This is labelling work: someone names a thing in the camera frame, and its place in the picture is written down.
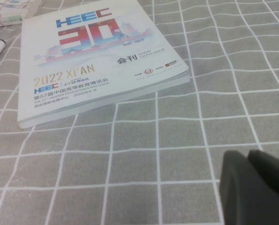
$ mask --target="white grid line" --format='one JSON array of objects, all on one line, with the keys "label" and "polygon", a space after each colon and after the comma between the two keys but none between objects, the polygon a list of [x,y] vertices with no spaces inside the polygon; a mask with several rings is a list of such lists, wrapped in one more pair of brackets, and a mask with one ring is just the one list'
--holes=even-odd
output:
[{"label": "white grid line", "polygon": [[75,115],[74,122],[72,123],[70,131],[69,131],[69,133],[68,133],[68,135],[66,137],[66,142],[65,142],[63,151],[61,153],[61,158],[60,158],[60,162],[59,162],[59,172],[58,172],[57,180],[56,180],[56,183],[55,183],[55,186],[54,186],[54,189],[53,189],[53,194],[52,194],[52,198],[51,198],[51,201],[50,201],[48,213],[47,213],[47,216],[46,216],[45,225],[48,225],[49,220],[50,220],[50,216],[51,216],[51,213],[52,213],[52,208],[53,208],[54,201],[55,201],[56,192],[57,192],[57,189],[59,187],[60,177],[61,177],[61,173],[62,173],[62,169],[63,169],[63,165],[64,165],[64,158],[65,158],[66,147],[68,145],[69,138],[71,136],[73,127],[74,127],[74,125],[75,125],[75,123],[77,121],[77,117],[78,117],[78,115]]},{"label": "white grid line", "polygon": [[[215,27],[216,27],[216,26],[217,26],[217,23],[216,23],[216,20],[215,20],[213,14],[212,14],[211,9],[210,9],[208,0],[206,0],[206,2],[207,2],[207,5],[208,5],[209,13],[210,13],[210,15],[212,16],[213,23],[214,23],[214,25],[215,25]],[[259,141],[259,139],[258,139],[256,130],[255,130],[255,128],[254,128],[254,125],[253,125],[253,123],[252,123],[252,120],[251,120],[251,118],[250,118],[250,115],[249,115],[248,109],[247,109],[247,107],[246,107],[246,104],[245,104],[245,102],[244,102],[244,100],[243,100],[243,97],[242,97],[242,95],[241,95],[241,93],[240,93],[240,90],[239,90],[239,87],[238,87],[238,83],[237,83],[237,80],[236,80],[235,71],[234,71],[234,68],[233,68],[233,64],[232,64],[232,62],[231,62],[231,60],[230,60],[230,58],[229,58],[229,56],[228,56],[228,54],[227,54],[227,52],[226,52],[226,49],[225,49],[223,43],[221,42],[219,29],[218,29],[217,27],[216,27],[215,29],[216,29],[216,32],[217,32],[217,35],[218,35],[218,39],[219,39],[219,41],[220,41],[220,46],[221,46],[221,48],[222,48],[222,50],[223,50],[223,52],[224,52],[224,54],[225,54],[225,56],[226,56],[226,58],[227,58],[227,61],[228,61],[228,63],[229,63],[229,66],[230,66],[230,68],[231,68],[232,76],[233,76],[233,80],[234,80],[234,84],[235,84],[235,88],[236,88],[236,90],[237,90],[237,92],[238,92],[238,97],[239,97],[239,99],[240,99],[240,101],[241,101],[241,103],[242,103],[242,107],[243,107],[244,112],[245,112],[245,114],[246,114],[246,116],[247,116],[247,119],[248,119],[249,125],[250,125],[250,127],[251,127],[253,136],[254,136],[254,138],[255,138],[256,143],[258,144],[259,149],[260,149],[260,150],[263,150],[263,148],[262,148],[262,146],[261,146],[261,144],[260,144],[260,141]]]},{"label": "white grid line", "polygon": [[14,75],[14,76],[19,76],[19,74],[14,74],[14,73],[2,73],[2,74],[0,74],[0,76],[2,76],[2,75]]},{"label": "white grid line", "polygon": [[156,170],[157,170],[157,199],[158,199],[158,223],[162,225],[162,188],[160,172],[160,153],[159,153],[159,118],[158,118],[158,92],[155,93],[155,137],[156,137]]},{"label": "white grid line", "polygon": [[249,24],[247,23],[247,21],[246,21],[246,19],[244,18],[244,16],[242,15],[242,12],[241,12],[241,9],[240,9],[240,7],[239,7],[239,5],[238,5],[238,3],[237,3],[237,0],[235,0],[235,3],[236,3],[236,5],[237,5],[238,11],[239,11],[239,13],[240,13],[240,15],[241,15],[241,17],[242,17],[242,20],[243,20],[244,23],[247,25],[248,29],[250,30],[250,32],[253,34],[253,36],[255,37],[256,41],[258,42],[259,47],[260,47],[260,49],[261,49],[262,52],[263,52],[264,59],[265,59],[265,61],[266,61],[267,65],[268,65],[268,67],[270,68],[272,74],[274,75],[274,77],[275,77],[275,79],[276,79],[276,81],[277,81],[277,83],[278,83],[278,85],[279,85],[279,78],[277,77],[277,75],[276,75],[274,69],[272,68],[272,66],[271,66],[271,64],[270,64],[270,62],[269,62],[269,60],[267,59],[266,53],[264,52],[264,49],[263,49],[263,46],[262,46],[261,42],[259,41],[259,39],[258,39],[258,37],[255,35],[254,31],[253,31],[253,30],[251,29],[251,27],[249,26]]},{"label": "white grid line", "polygon": [[[162,23],[156,23],[156,25],[162,25],[162,24],[174,24],[174,23],[181,23],[181,21],[177,21],[177,22],[162,22]],[[272,24],[279,24],[278,22],[270,22],[270,23],[261,23],[261,24],[252,24],[250,25],[251,27],[256,27],[256,26],[265,26],[265,25],[272,25]],[[214,27],[214,26],[209,26],[209,27],[204,27],[202,29],[199,29],[199,30],[203,30],[203,29],[206,29],[206,28],[210,28],[210,27]],[[238,27],[246,27],[245,25],[240,25],[240,26],[235,26],[235,27],[219,27],[219,28],[223,28],[223,29],[232,29],[232,28],[238,28]]]},{"label": "white grid line", "polygon": [[[181,9],[180,0],[178,0],[178,4],[179,4],[179,8]],[[213,181],[212,183],[213,183],[215,200],[216,200],[216,204],[217,204],[217,209],[218,209],[218,213],[219,213],[220,222],[223,222],[224,221],[224,217],[223,217],[222,209],[220,207],[219,192],[218,192],[218,189],[217,189],[217,185],[215,183],[215,175],[214,175],[213,165],[212,165],[212,161],[211,161],[211,155],[210,155],[210,151],[209,151],[209,147],[208,147],[208,142],[207,142],[207,137],[206,137],[204,123],[203,123],[203,120],[202,120],[203,117],[202,117],[202,112],[201,112],[200,96],[199,96],[199,93],[198,93],[198,86],[197,86],[196,78],[195,78],[195,75],[194,75],[193,65],[192,65],[192,61],[191,61],[191,52],[190,52],[190,48],[189,48],[189,45],[188,45],[187,35],[185,33],[186,29],[185,29],[185,24],[183,22],[183,14],[182,14],[182,12],[180,12],[180,16],[181,16],[181,21],[182,21],[182,26],[183,26],[183,31],[184,31],[184,37],[185,37],[185,41],[186,41],[186,44],[187,44],[187,52],[188,52],[188,56],[189,56],[189,59],[190,59],[191,75],[192,75],[194,86],[195,86],[195,90],[196,90],[196,93],[197,93],[198,113],[199,113],[199,118],[200,118],[200,125],[201,125],[204,145],[205,145],[205,148],[206,148],[206,154],[207,154],[207,159],[208,159],[208,163],[209,163],[210,174],[211,174],[211,178],[212,178],[212,181]]]},{"label": "white grid line", "polygon": [[[212,183],[213,180],[176,180],[176,181],[161,181],[161,185],[168,184],[203,184]],[[137,182],[126,182],[126,183],[111,183],[109,187],[122,187],[129,185],[157,185],[157,181],[137,181]],[[68,190],[68,189],[86,189],[86,188],[104,188],[105,184],[91,184],[91,185],[76,185],[76,186],[60,186],[57,190]],[[48,191],[54,190],[54,187],[8,187],[7,191],[18,191],[18,190],[34,190],[34,191]]]},{"label": "white grid line", "polygon": [[9,89],[0,89],[0,92],[13,92],[14,90],[9,90]]},{"label": "white grid line", "polygon": [[[272,141],[272,142],[261,142],[261,145],[269,145],[269,144],[279,144],[279,141]],[[242,146],[258,146],[257,143],[232,143],[232,144],[215,144],[215,145],[208,145],[209,148],[224,148],[224,147],[242,147]],[[191,145],[191,146],[180,146],[180,147],[164,147],[159,148],[159,151],[166,151],[166,150],[184,150],[184,149],[203,149],[206,148],[204,145]],[[113,151],[112,154],[117,153],[124,153],[124,152],[133,152],[133,151],[156,151],[156,148],[145,149],[145,148],[132,148],[126,150],[116,150]],[[109,154],[109,151],[92,151],[92,150],[66,150],[66,151],[48,151],[48,152],[36,152],[36,153],[26,153],[21,154],[20,157],[31,157],[31,156],[46,156],[46,155],[57,155],[62,153],[74,153],[74,154]],[[9,158],[16,158],[17,155],[6,155],[0,156],[0,159],[9,159]]]},{"label": "white grid line", "polygon": [[107,174],[106,174],[106,181],[105,181],[102,213],[101,213],[101,225],[104,225],[105,216],[106,216],[106,206],[107,206],[107,197],[108,197],[108,187],[109,187],[109,182],[110,182],[110,172],[111,172],[111,162],[112,162],[113,143],[114,143],[114,136],[115,136],[115,121],[117,118],[117,110],[118,110],[118,104],[116,104],[116,109],[115,109],[115,113],[114,113],[112,125],[111,125],[110,151],[109,151],[108,167],[107,167]]},{"label": "white grid line", "polygon": [[5,198],[5,194],[6,194],[7,188],[8,188],[8,186],[9,186],[9,184],[10,184],[12,178],[14,177],[14,175],[15,175],[15,173],[16,173],[16,171],[17,171],[18,164],[19,164],[19,159],[20,159],[20,156],[21,156],[22,151],[23,151],[23,149],[24,149],[25,143],[26,143],[26,141],[29,139],[29,137],[31,136],[32,131],[33,131],[34,129],[35,129],[35,127],[33,127],[33,128],[31,129],[31,131],[29,132],[28,136],[24,139],[24,141],[23,141],[23,143],[22,143],[22,145],[21,145],[21,147],[20,147],[19,153],[18,153],[18,155],[16,156],[16,161],[15,161],[15,165],[14,165],[14,170],[13,170],[13,172],[12,172],[10,178],[8,179],[8,181],[7,181],[6,185],[5,185],[5,187],[3,188],[3,192],[2,192],[1,197],[0,197],[0,209],[1,209],[2,203],[3,203],[4,198]]},{"label": "white grid line", "polygon": [[[198,7],[207,7],[207,6],[193,6],[193,7],[190,7],[190,8],[186,8],[186,9],[182,9],[181,12],[185,11],[185,10],[189,10],[189,9],[192,9],[192,8],[198,8]],[[180,11],[172,11],[172,12],[166,12],[166,13],[158,13],[158,14],[155,14],[155,15],[167,15],[167,14],[172,14],[172,13],[179,13]],[[246,14],[243,14],[243,15],[258,15],[258,14],[270,14],[271,12],[259,12],[259,13],[246,13]],[[217,13],[217,14],[213,14],[213,16],[216,16],[216,15],[231,15],[231,16],[240,16],[240,14],[231,14],[231,13]],[[193,19],[193,20],[187,20],[187,21],[184,21],[184,22],[191,22],[191,21],[194,21],[194,20],[199,20],[199,19],[208,19],[208,18],[211,18],[211,16],[209,17],[202,17],[202,18],[196,18],[196,19]]]},{"label": "white grid line", "polygon": [[[163,6],[163,5],[173,4],[173,3],[175,3],[175,2],[178,2],[178,0],[172,1],[172,2],[167,2],[167,3],[155,4],[155,5],[156,5],[156,6]],[[220,5],[229,4],[229,3],[234,3],[234,2],[225,2],[225,3],[210,5],[210,6],[220,6]],[[239,2],[239,3],[240,3],[240,4],[251,4],[251,5],[253,5],[253,4],[259,4],[259,3],[262,4],[262,2],[251,2],[251,3],[250,3],[250,2]]]},{"label": "white grid line", "polygon": [[[267,92],[273,92],[273,91],[279,91],[279,89],[276,90],[267,90]],[[262,93],[263,91],[243,91],[241,93]],[[212,91],[199,91],[198,93],[201,94],[220,94],[217,92],[212,92]],[[238,92],[221,92],[222,94],[228,94],[228,95],[237,95]],[[186,94],[184,96],[189,96],[189,95],[195,95],[197,92],[193,92],[190,94]],[[277,113],[265,113],[265,114],[250,114],[250,117],[265,117],[265,116],[279,116],[279,112]],[[247,115],[236,115],[236,116],[225,116],[225,117],[208,117],[208,118],[202,118],[202,120],[222,120],[222,119],[236,119],[236,118],[245,118]],[[163,120],[192,120],[192,121],[199,121],[199,118],[184,118],[184,117],[165,117],[165,118],[160,118],[158,119],[160,121]],[[117,120],[115,123],[151,123],[151,122],[156,122],[156,120]],[[85,127],[97,127],[97,126],[103,126],[103,125],[108,125],[112,124],[112,122],[106,122],[106,123],[97,123],[97,124],[87,124],[87,125],[77,125],[74,126],[74,128],[85,128]],[[66,130],[70,129],[71,127],[60,127],[60,128],[50,128],[50,129],[42,129],[42,130],[35,130],[33,133],[38,133],[38,132],[46,132],[46,131],[55,131],[55,130]],[[25,134],[29,133],[29,131],[14,131],[14,132],[0,132],[0,135],[14,135],[14,134]]]}]

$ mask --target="gray tablecloth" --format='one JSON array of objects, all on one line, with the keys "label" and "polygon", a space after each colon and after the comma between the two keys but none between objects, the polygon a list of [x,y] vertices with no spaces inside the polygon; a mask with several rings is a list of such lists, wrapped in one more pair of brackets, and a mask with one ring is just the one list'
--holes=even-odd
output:
[{"label": "gray tablecloth", "polygon": [[191,82],[32,129],[16,122],[21,26],[0,27],[0,225],[223,224],[224,152],[279,157],[279,0],[139,2]]}]

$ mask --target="table surface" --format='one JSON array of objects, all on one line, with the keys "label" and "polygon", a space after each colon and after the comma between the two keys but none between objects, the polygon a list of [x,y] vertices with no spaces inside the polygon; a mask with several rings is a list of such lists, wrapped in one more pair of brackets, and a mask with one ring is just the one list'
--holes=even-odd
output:
[{"label": "table surface", "polygon": [[139,2],[191,82],[26,130],[21,25],[0,27],[0,225],[223,224],[224,152],[279,157],[279,0]]}]

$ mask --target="grid tablecloth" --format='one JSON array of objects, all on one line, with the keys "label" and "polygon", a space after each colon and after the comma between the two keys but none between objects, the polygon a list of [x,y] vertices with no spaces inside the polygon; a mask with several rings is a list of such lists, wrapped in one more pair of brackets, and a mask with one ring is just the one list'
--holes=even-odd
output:
[{"label": "grid tablecloth", "polygon": [[0,225],[223,224],[224,152],[279,157],[279,0],[139,2],[191,82],[26,130],[21,26],[0,27]]}]

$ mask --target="book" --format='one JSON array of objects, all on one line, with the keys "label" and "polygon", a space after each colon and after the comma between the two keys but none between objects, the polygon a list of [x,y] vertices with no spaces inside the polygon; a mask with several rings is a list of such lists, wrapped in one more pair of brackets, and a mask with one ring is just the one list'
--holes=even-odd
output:
[{"label": "book", "polygon": [[22,23],[32,17],[42,0],[0,0],[0,26]]},{"label": "book", "polygon": [[190,81],[136,0],[100,0],[22,23],[18,124],[28,128]]}]

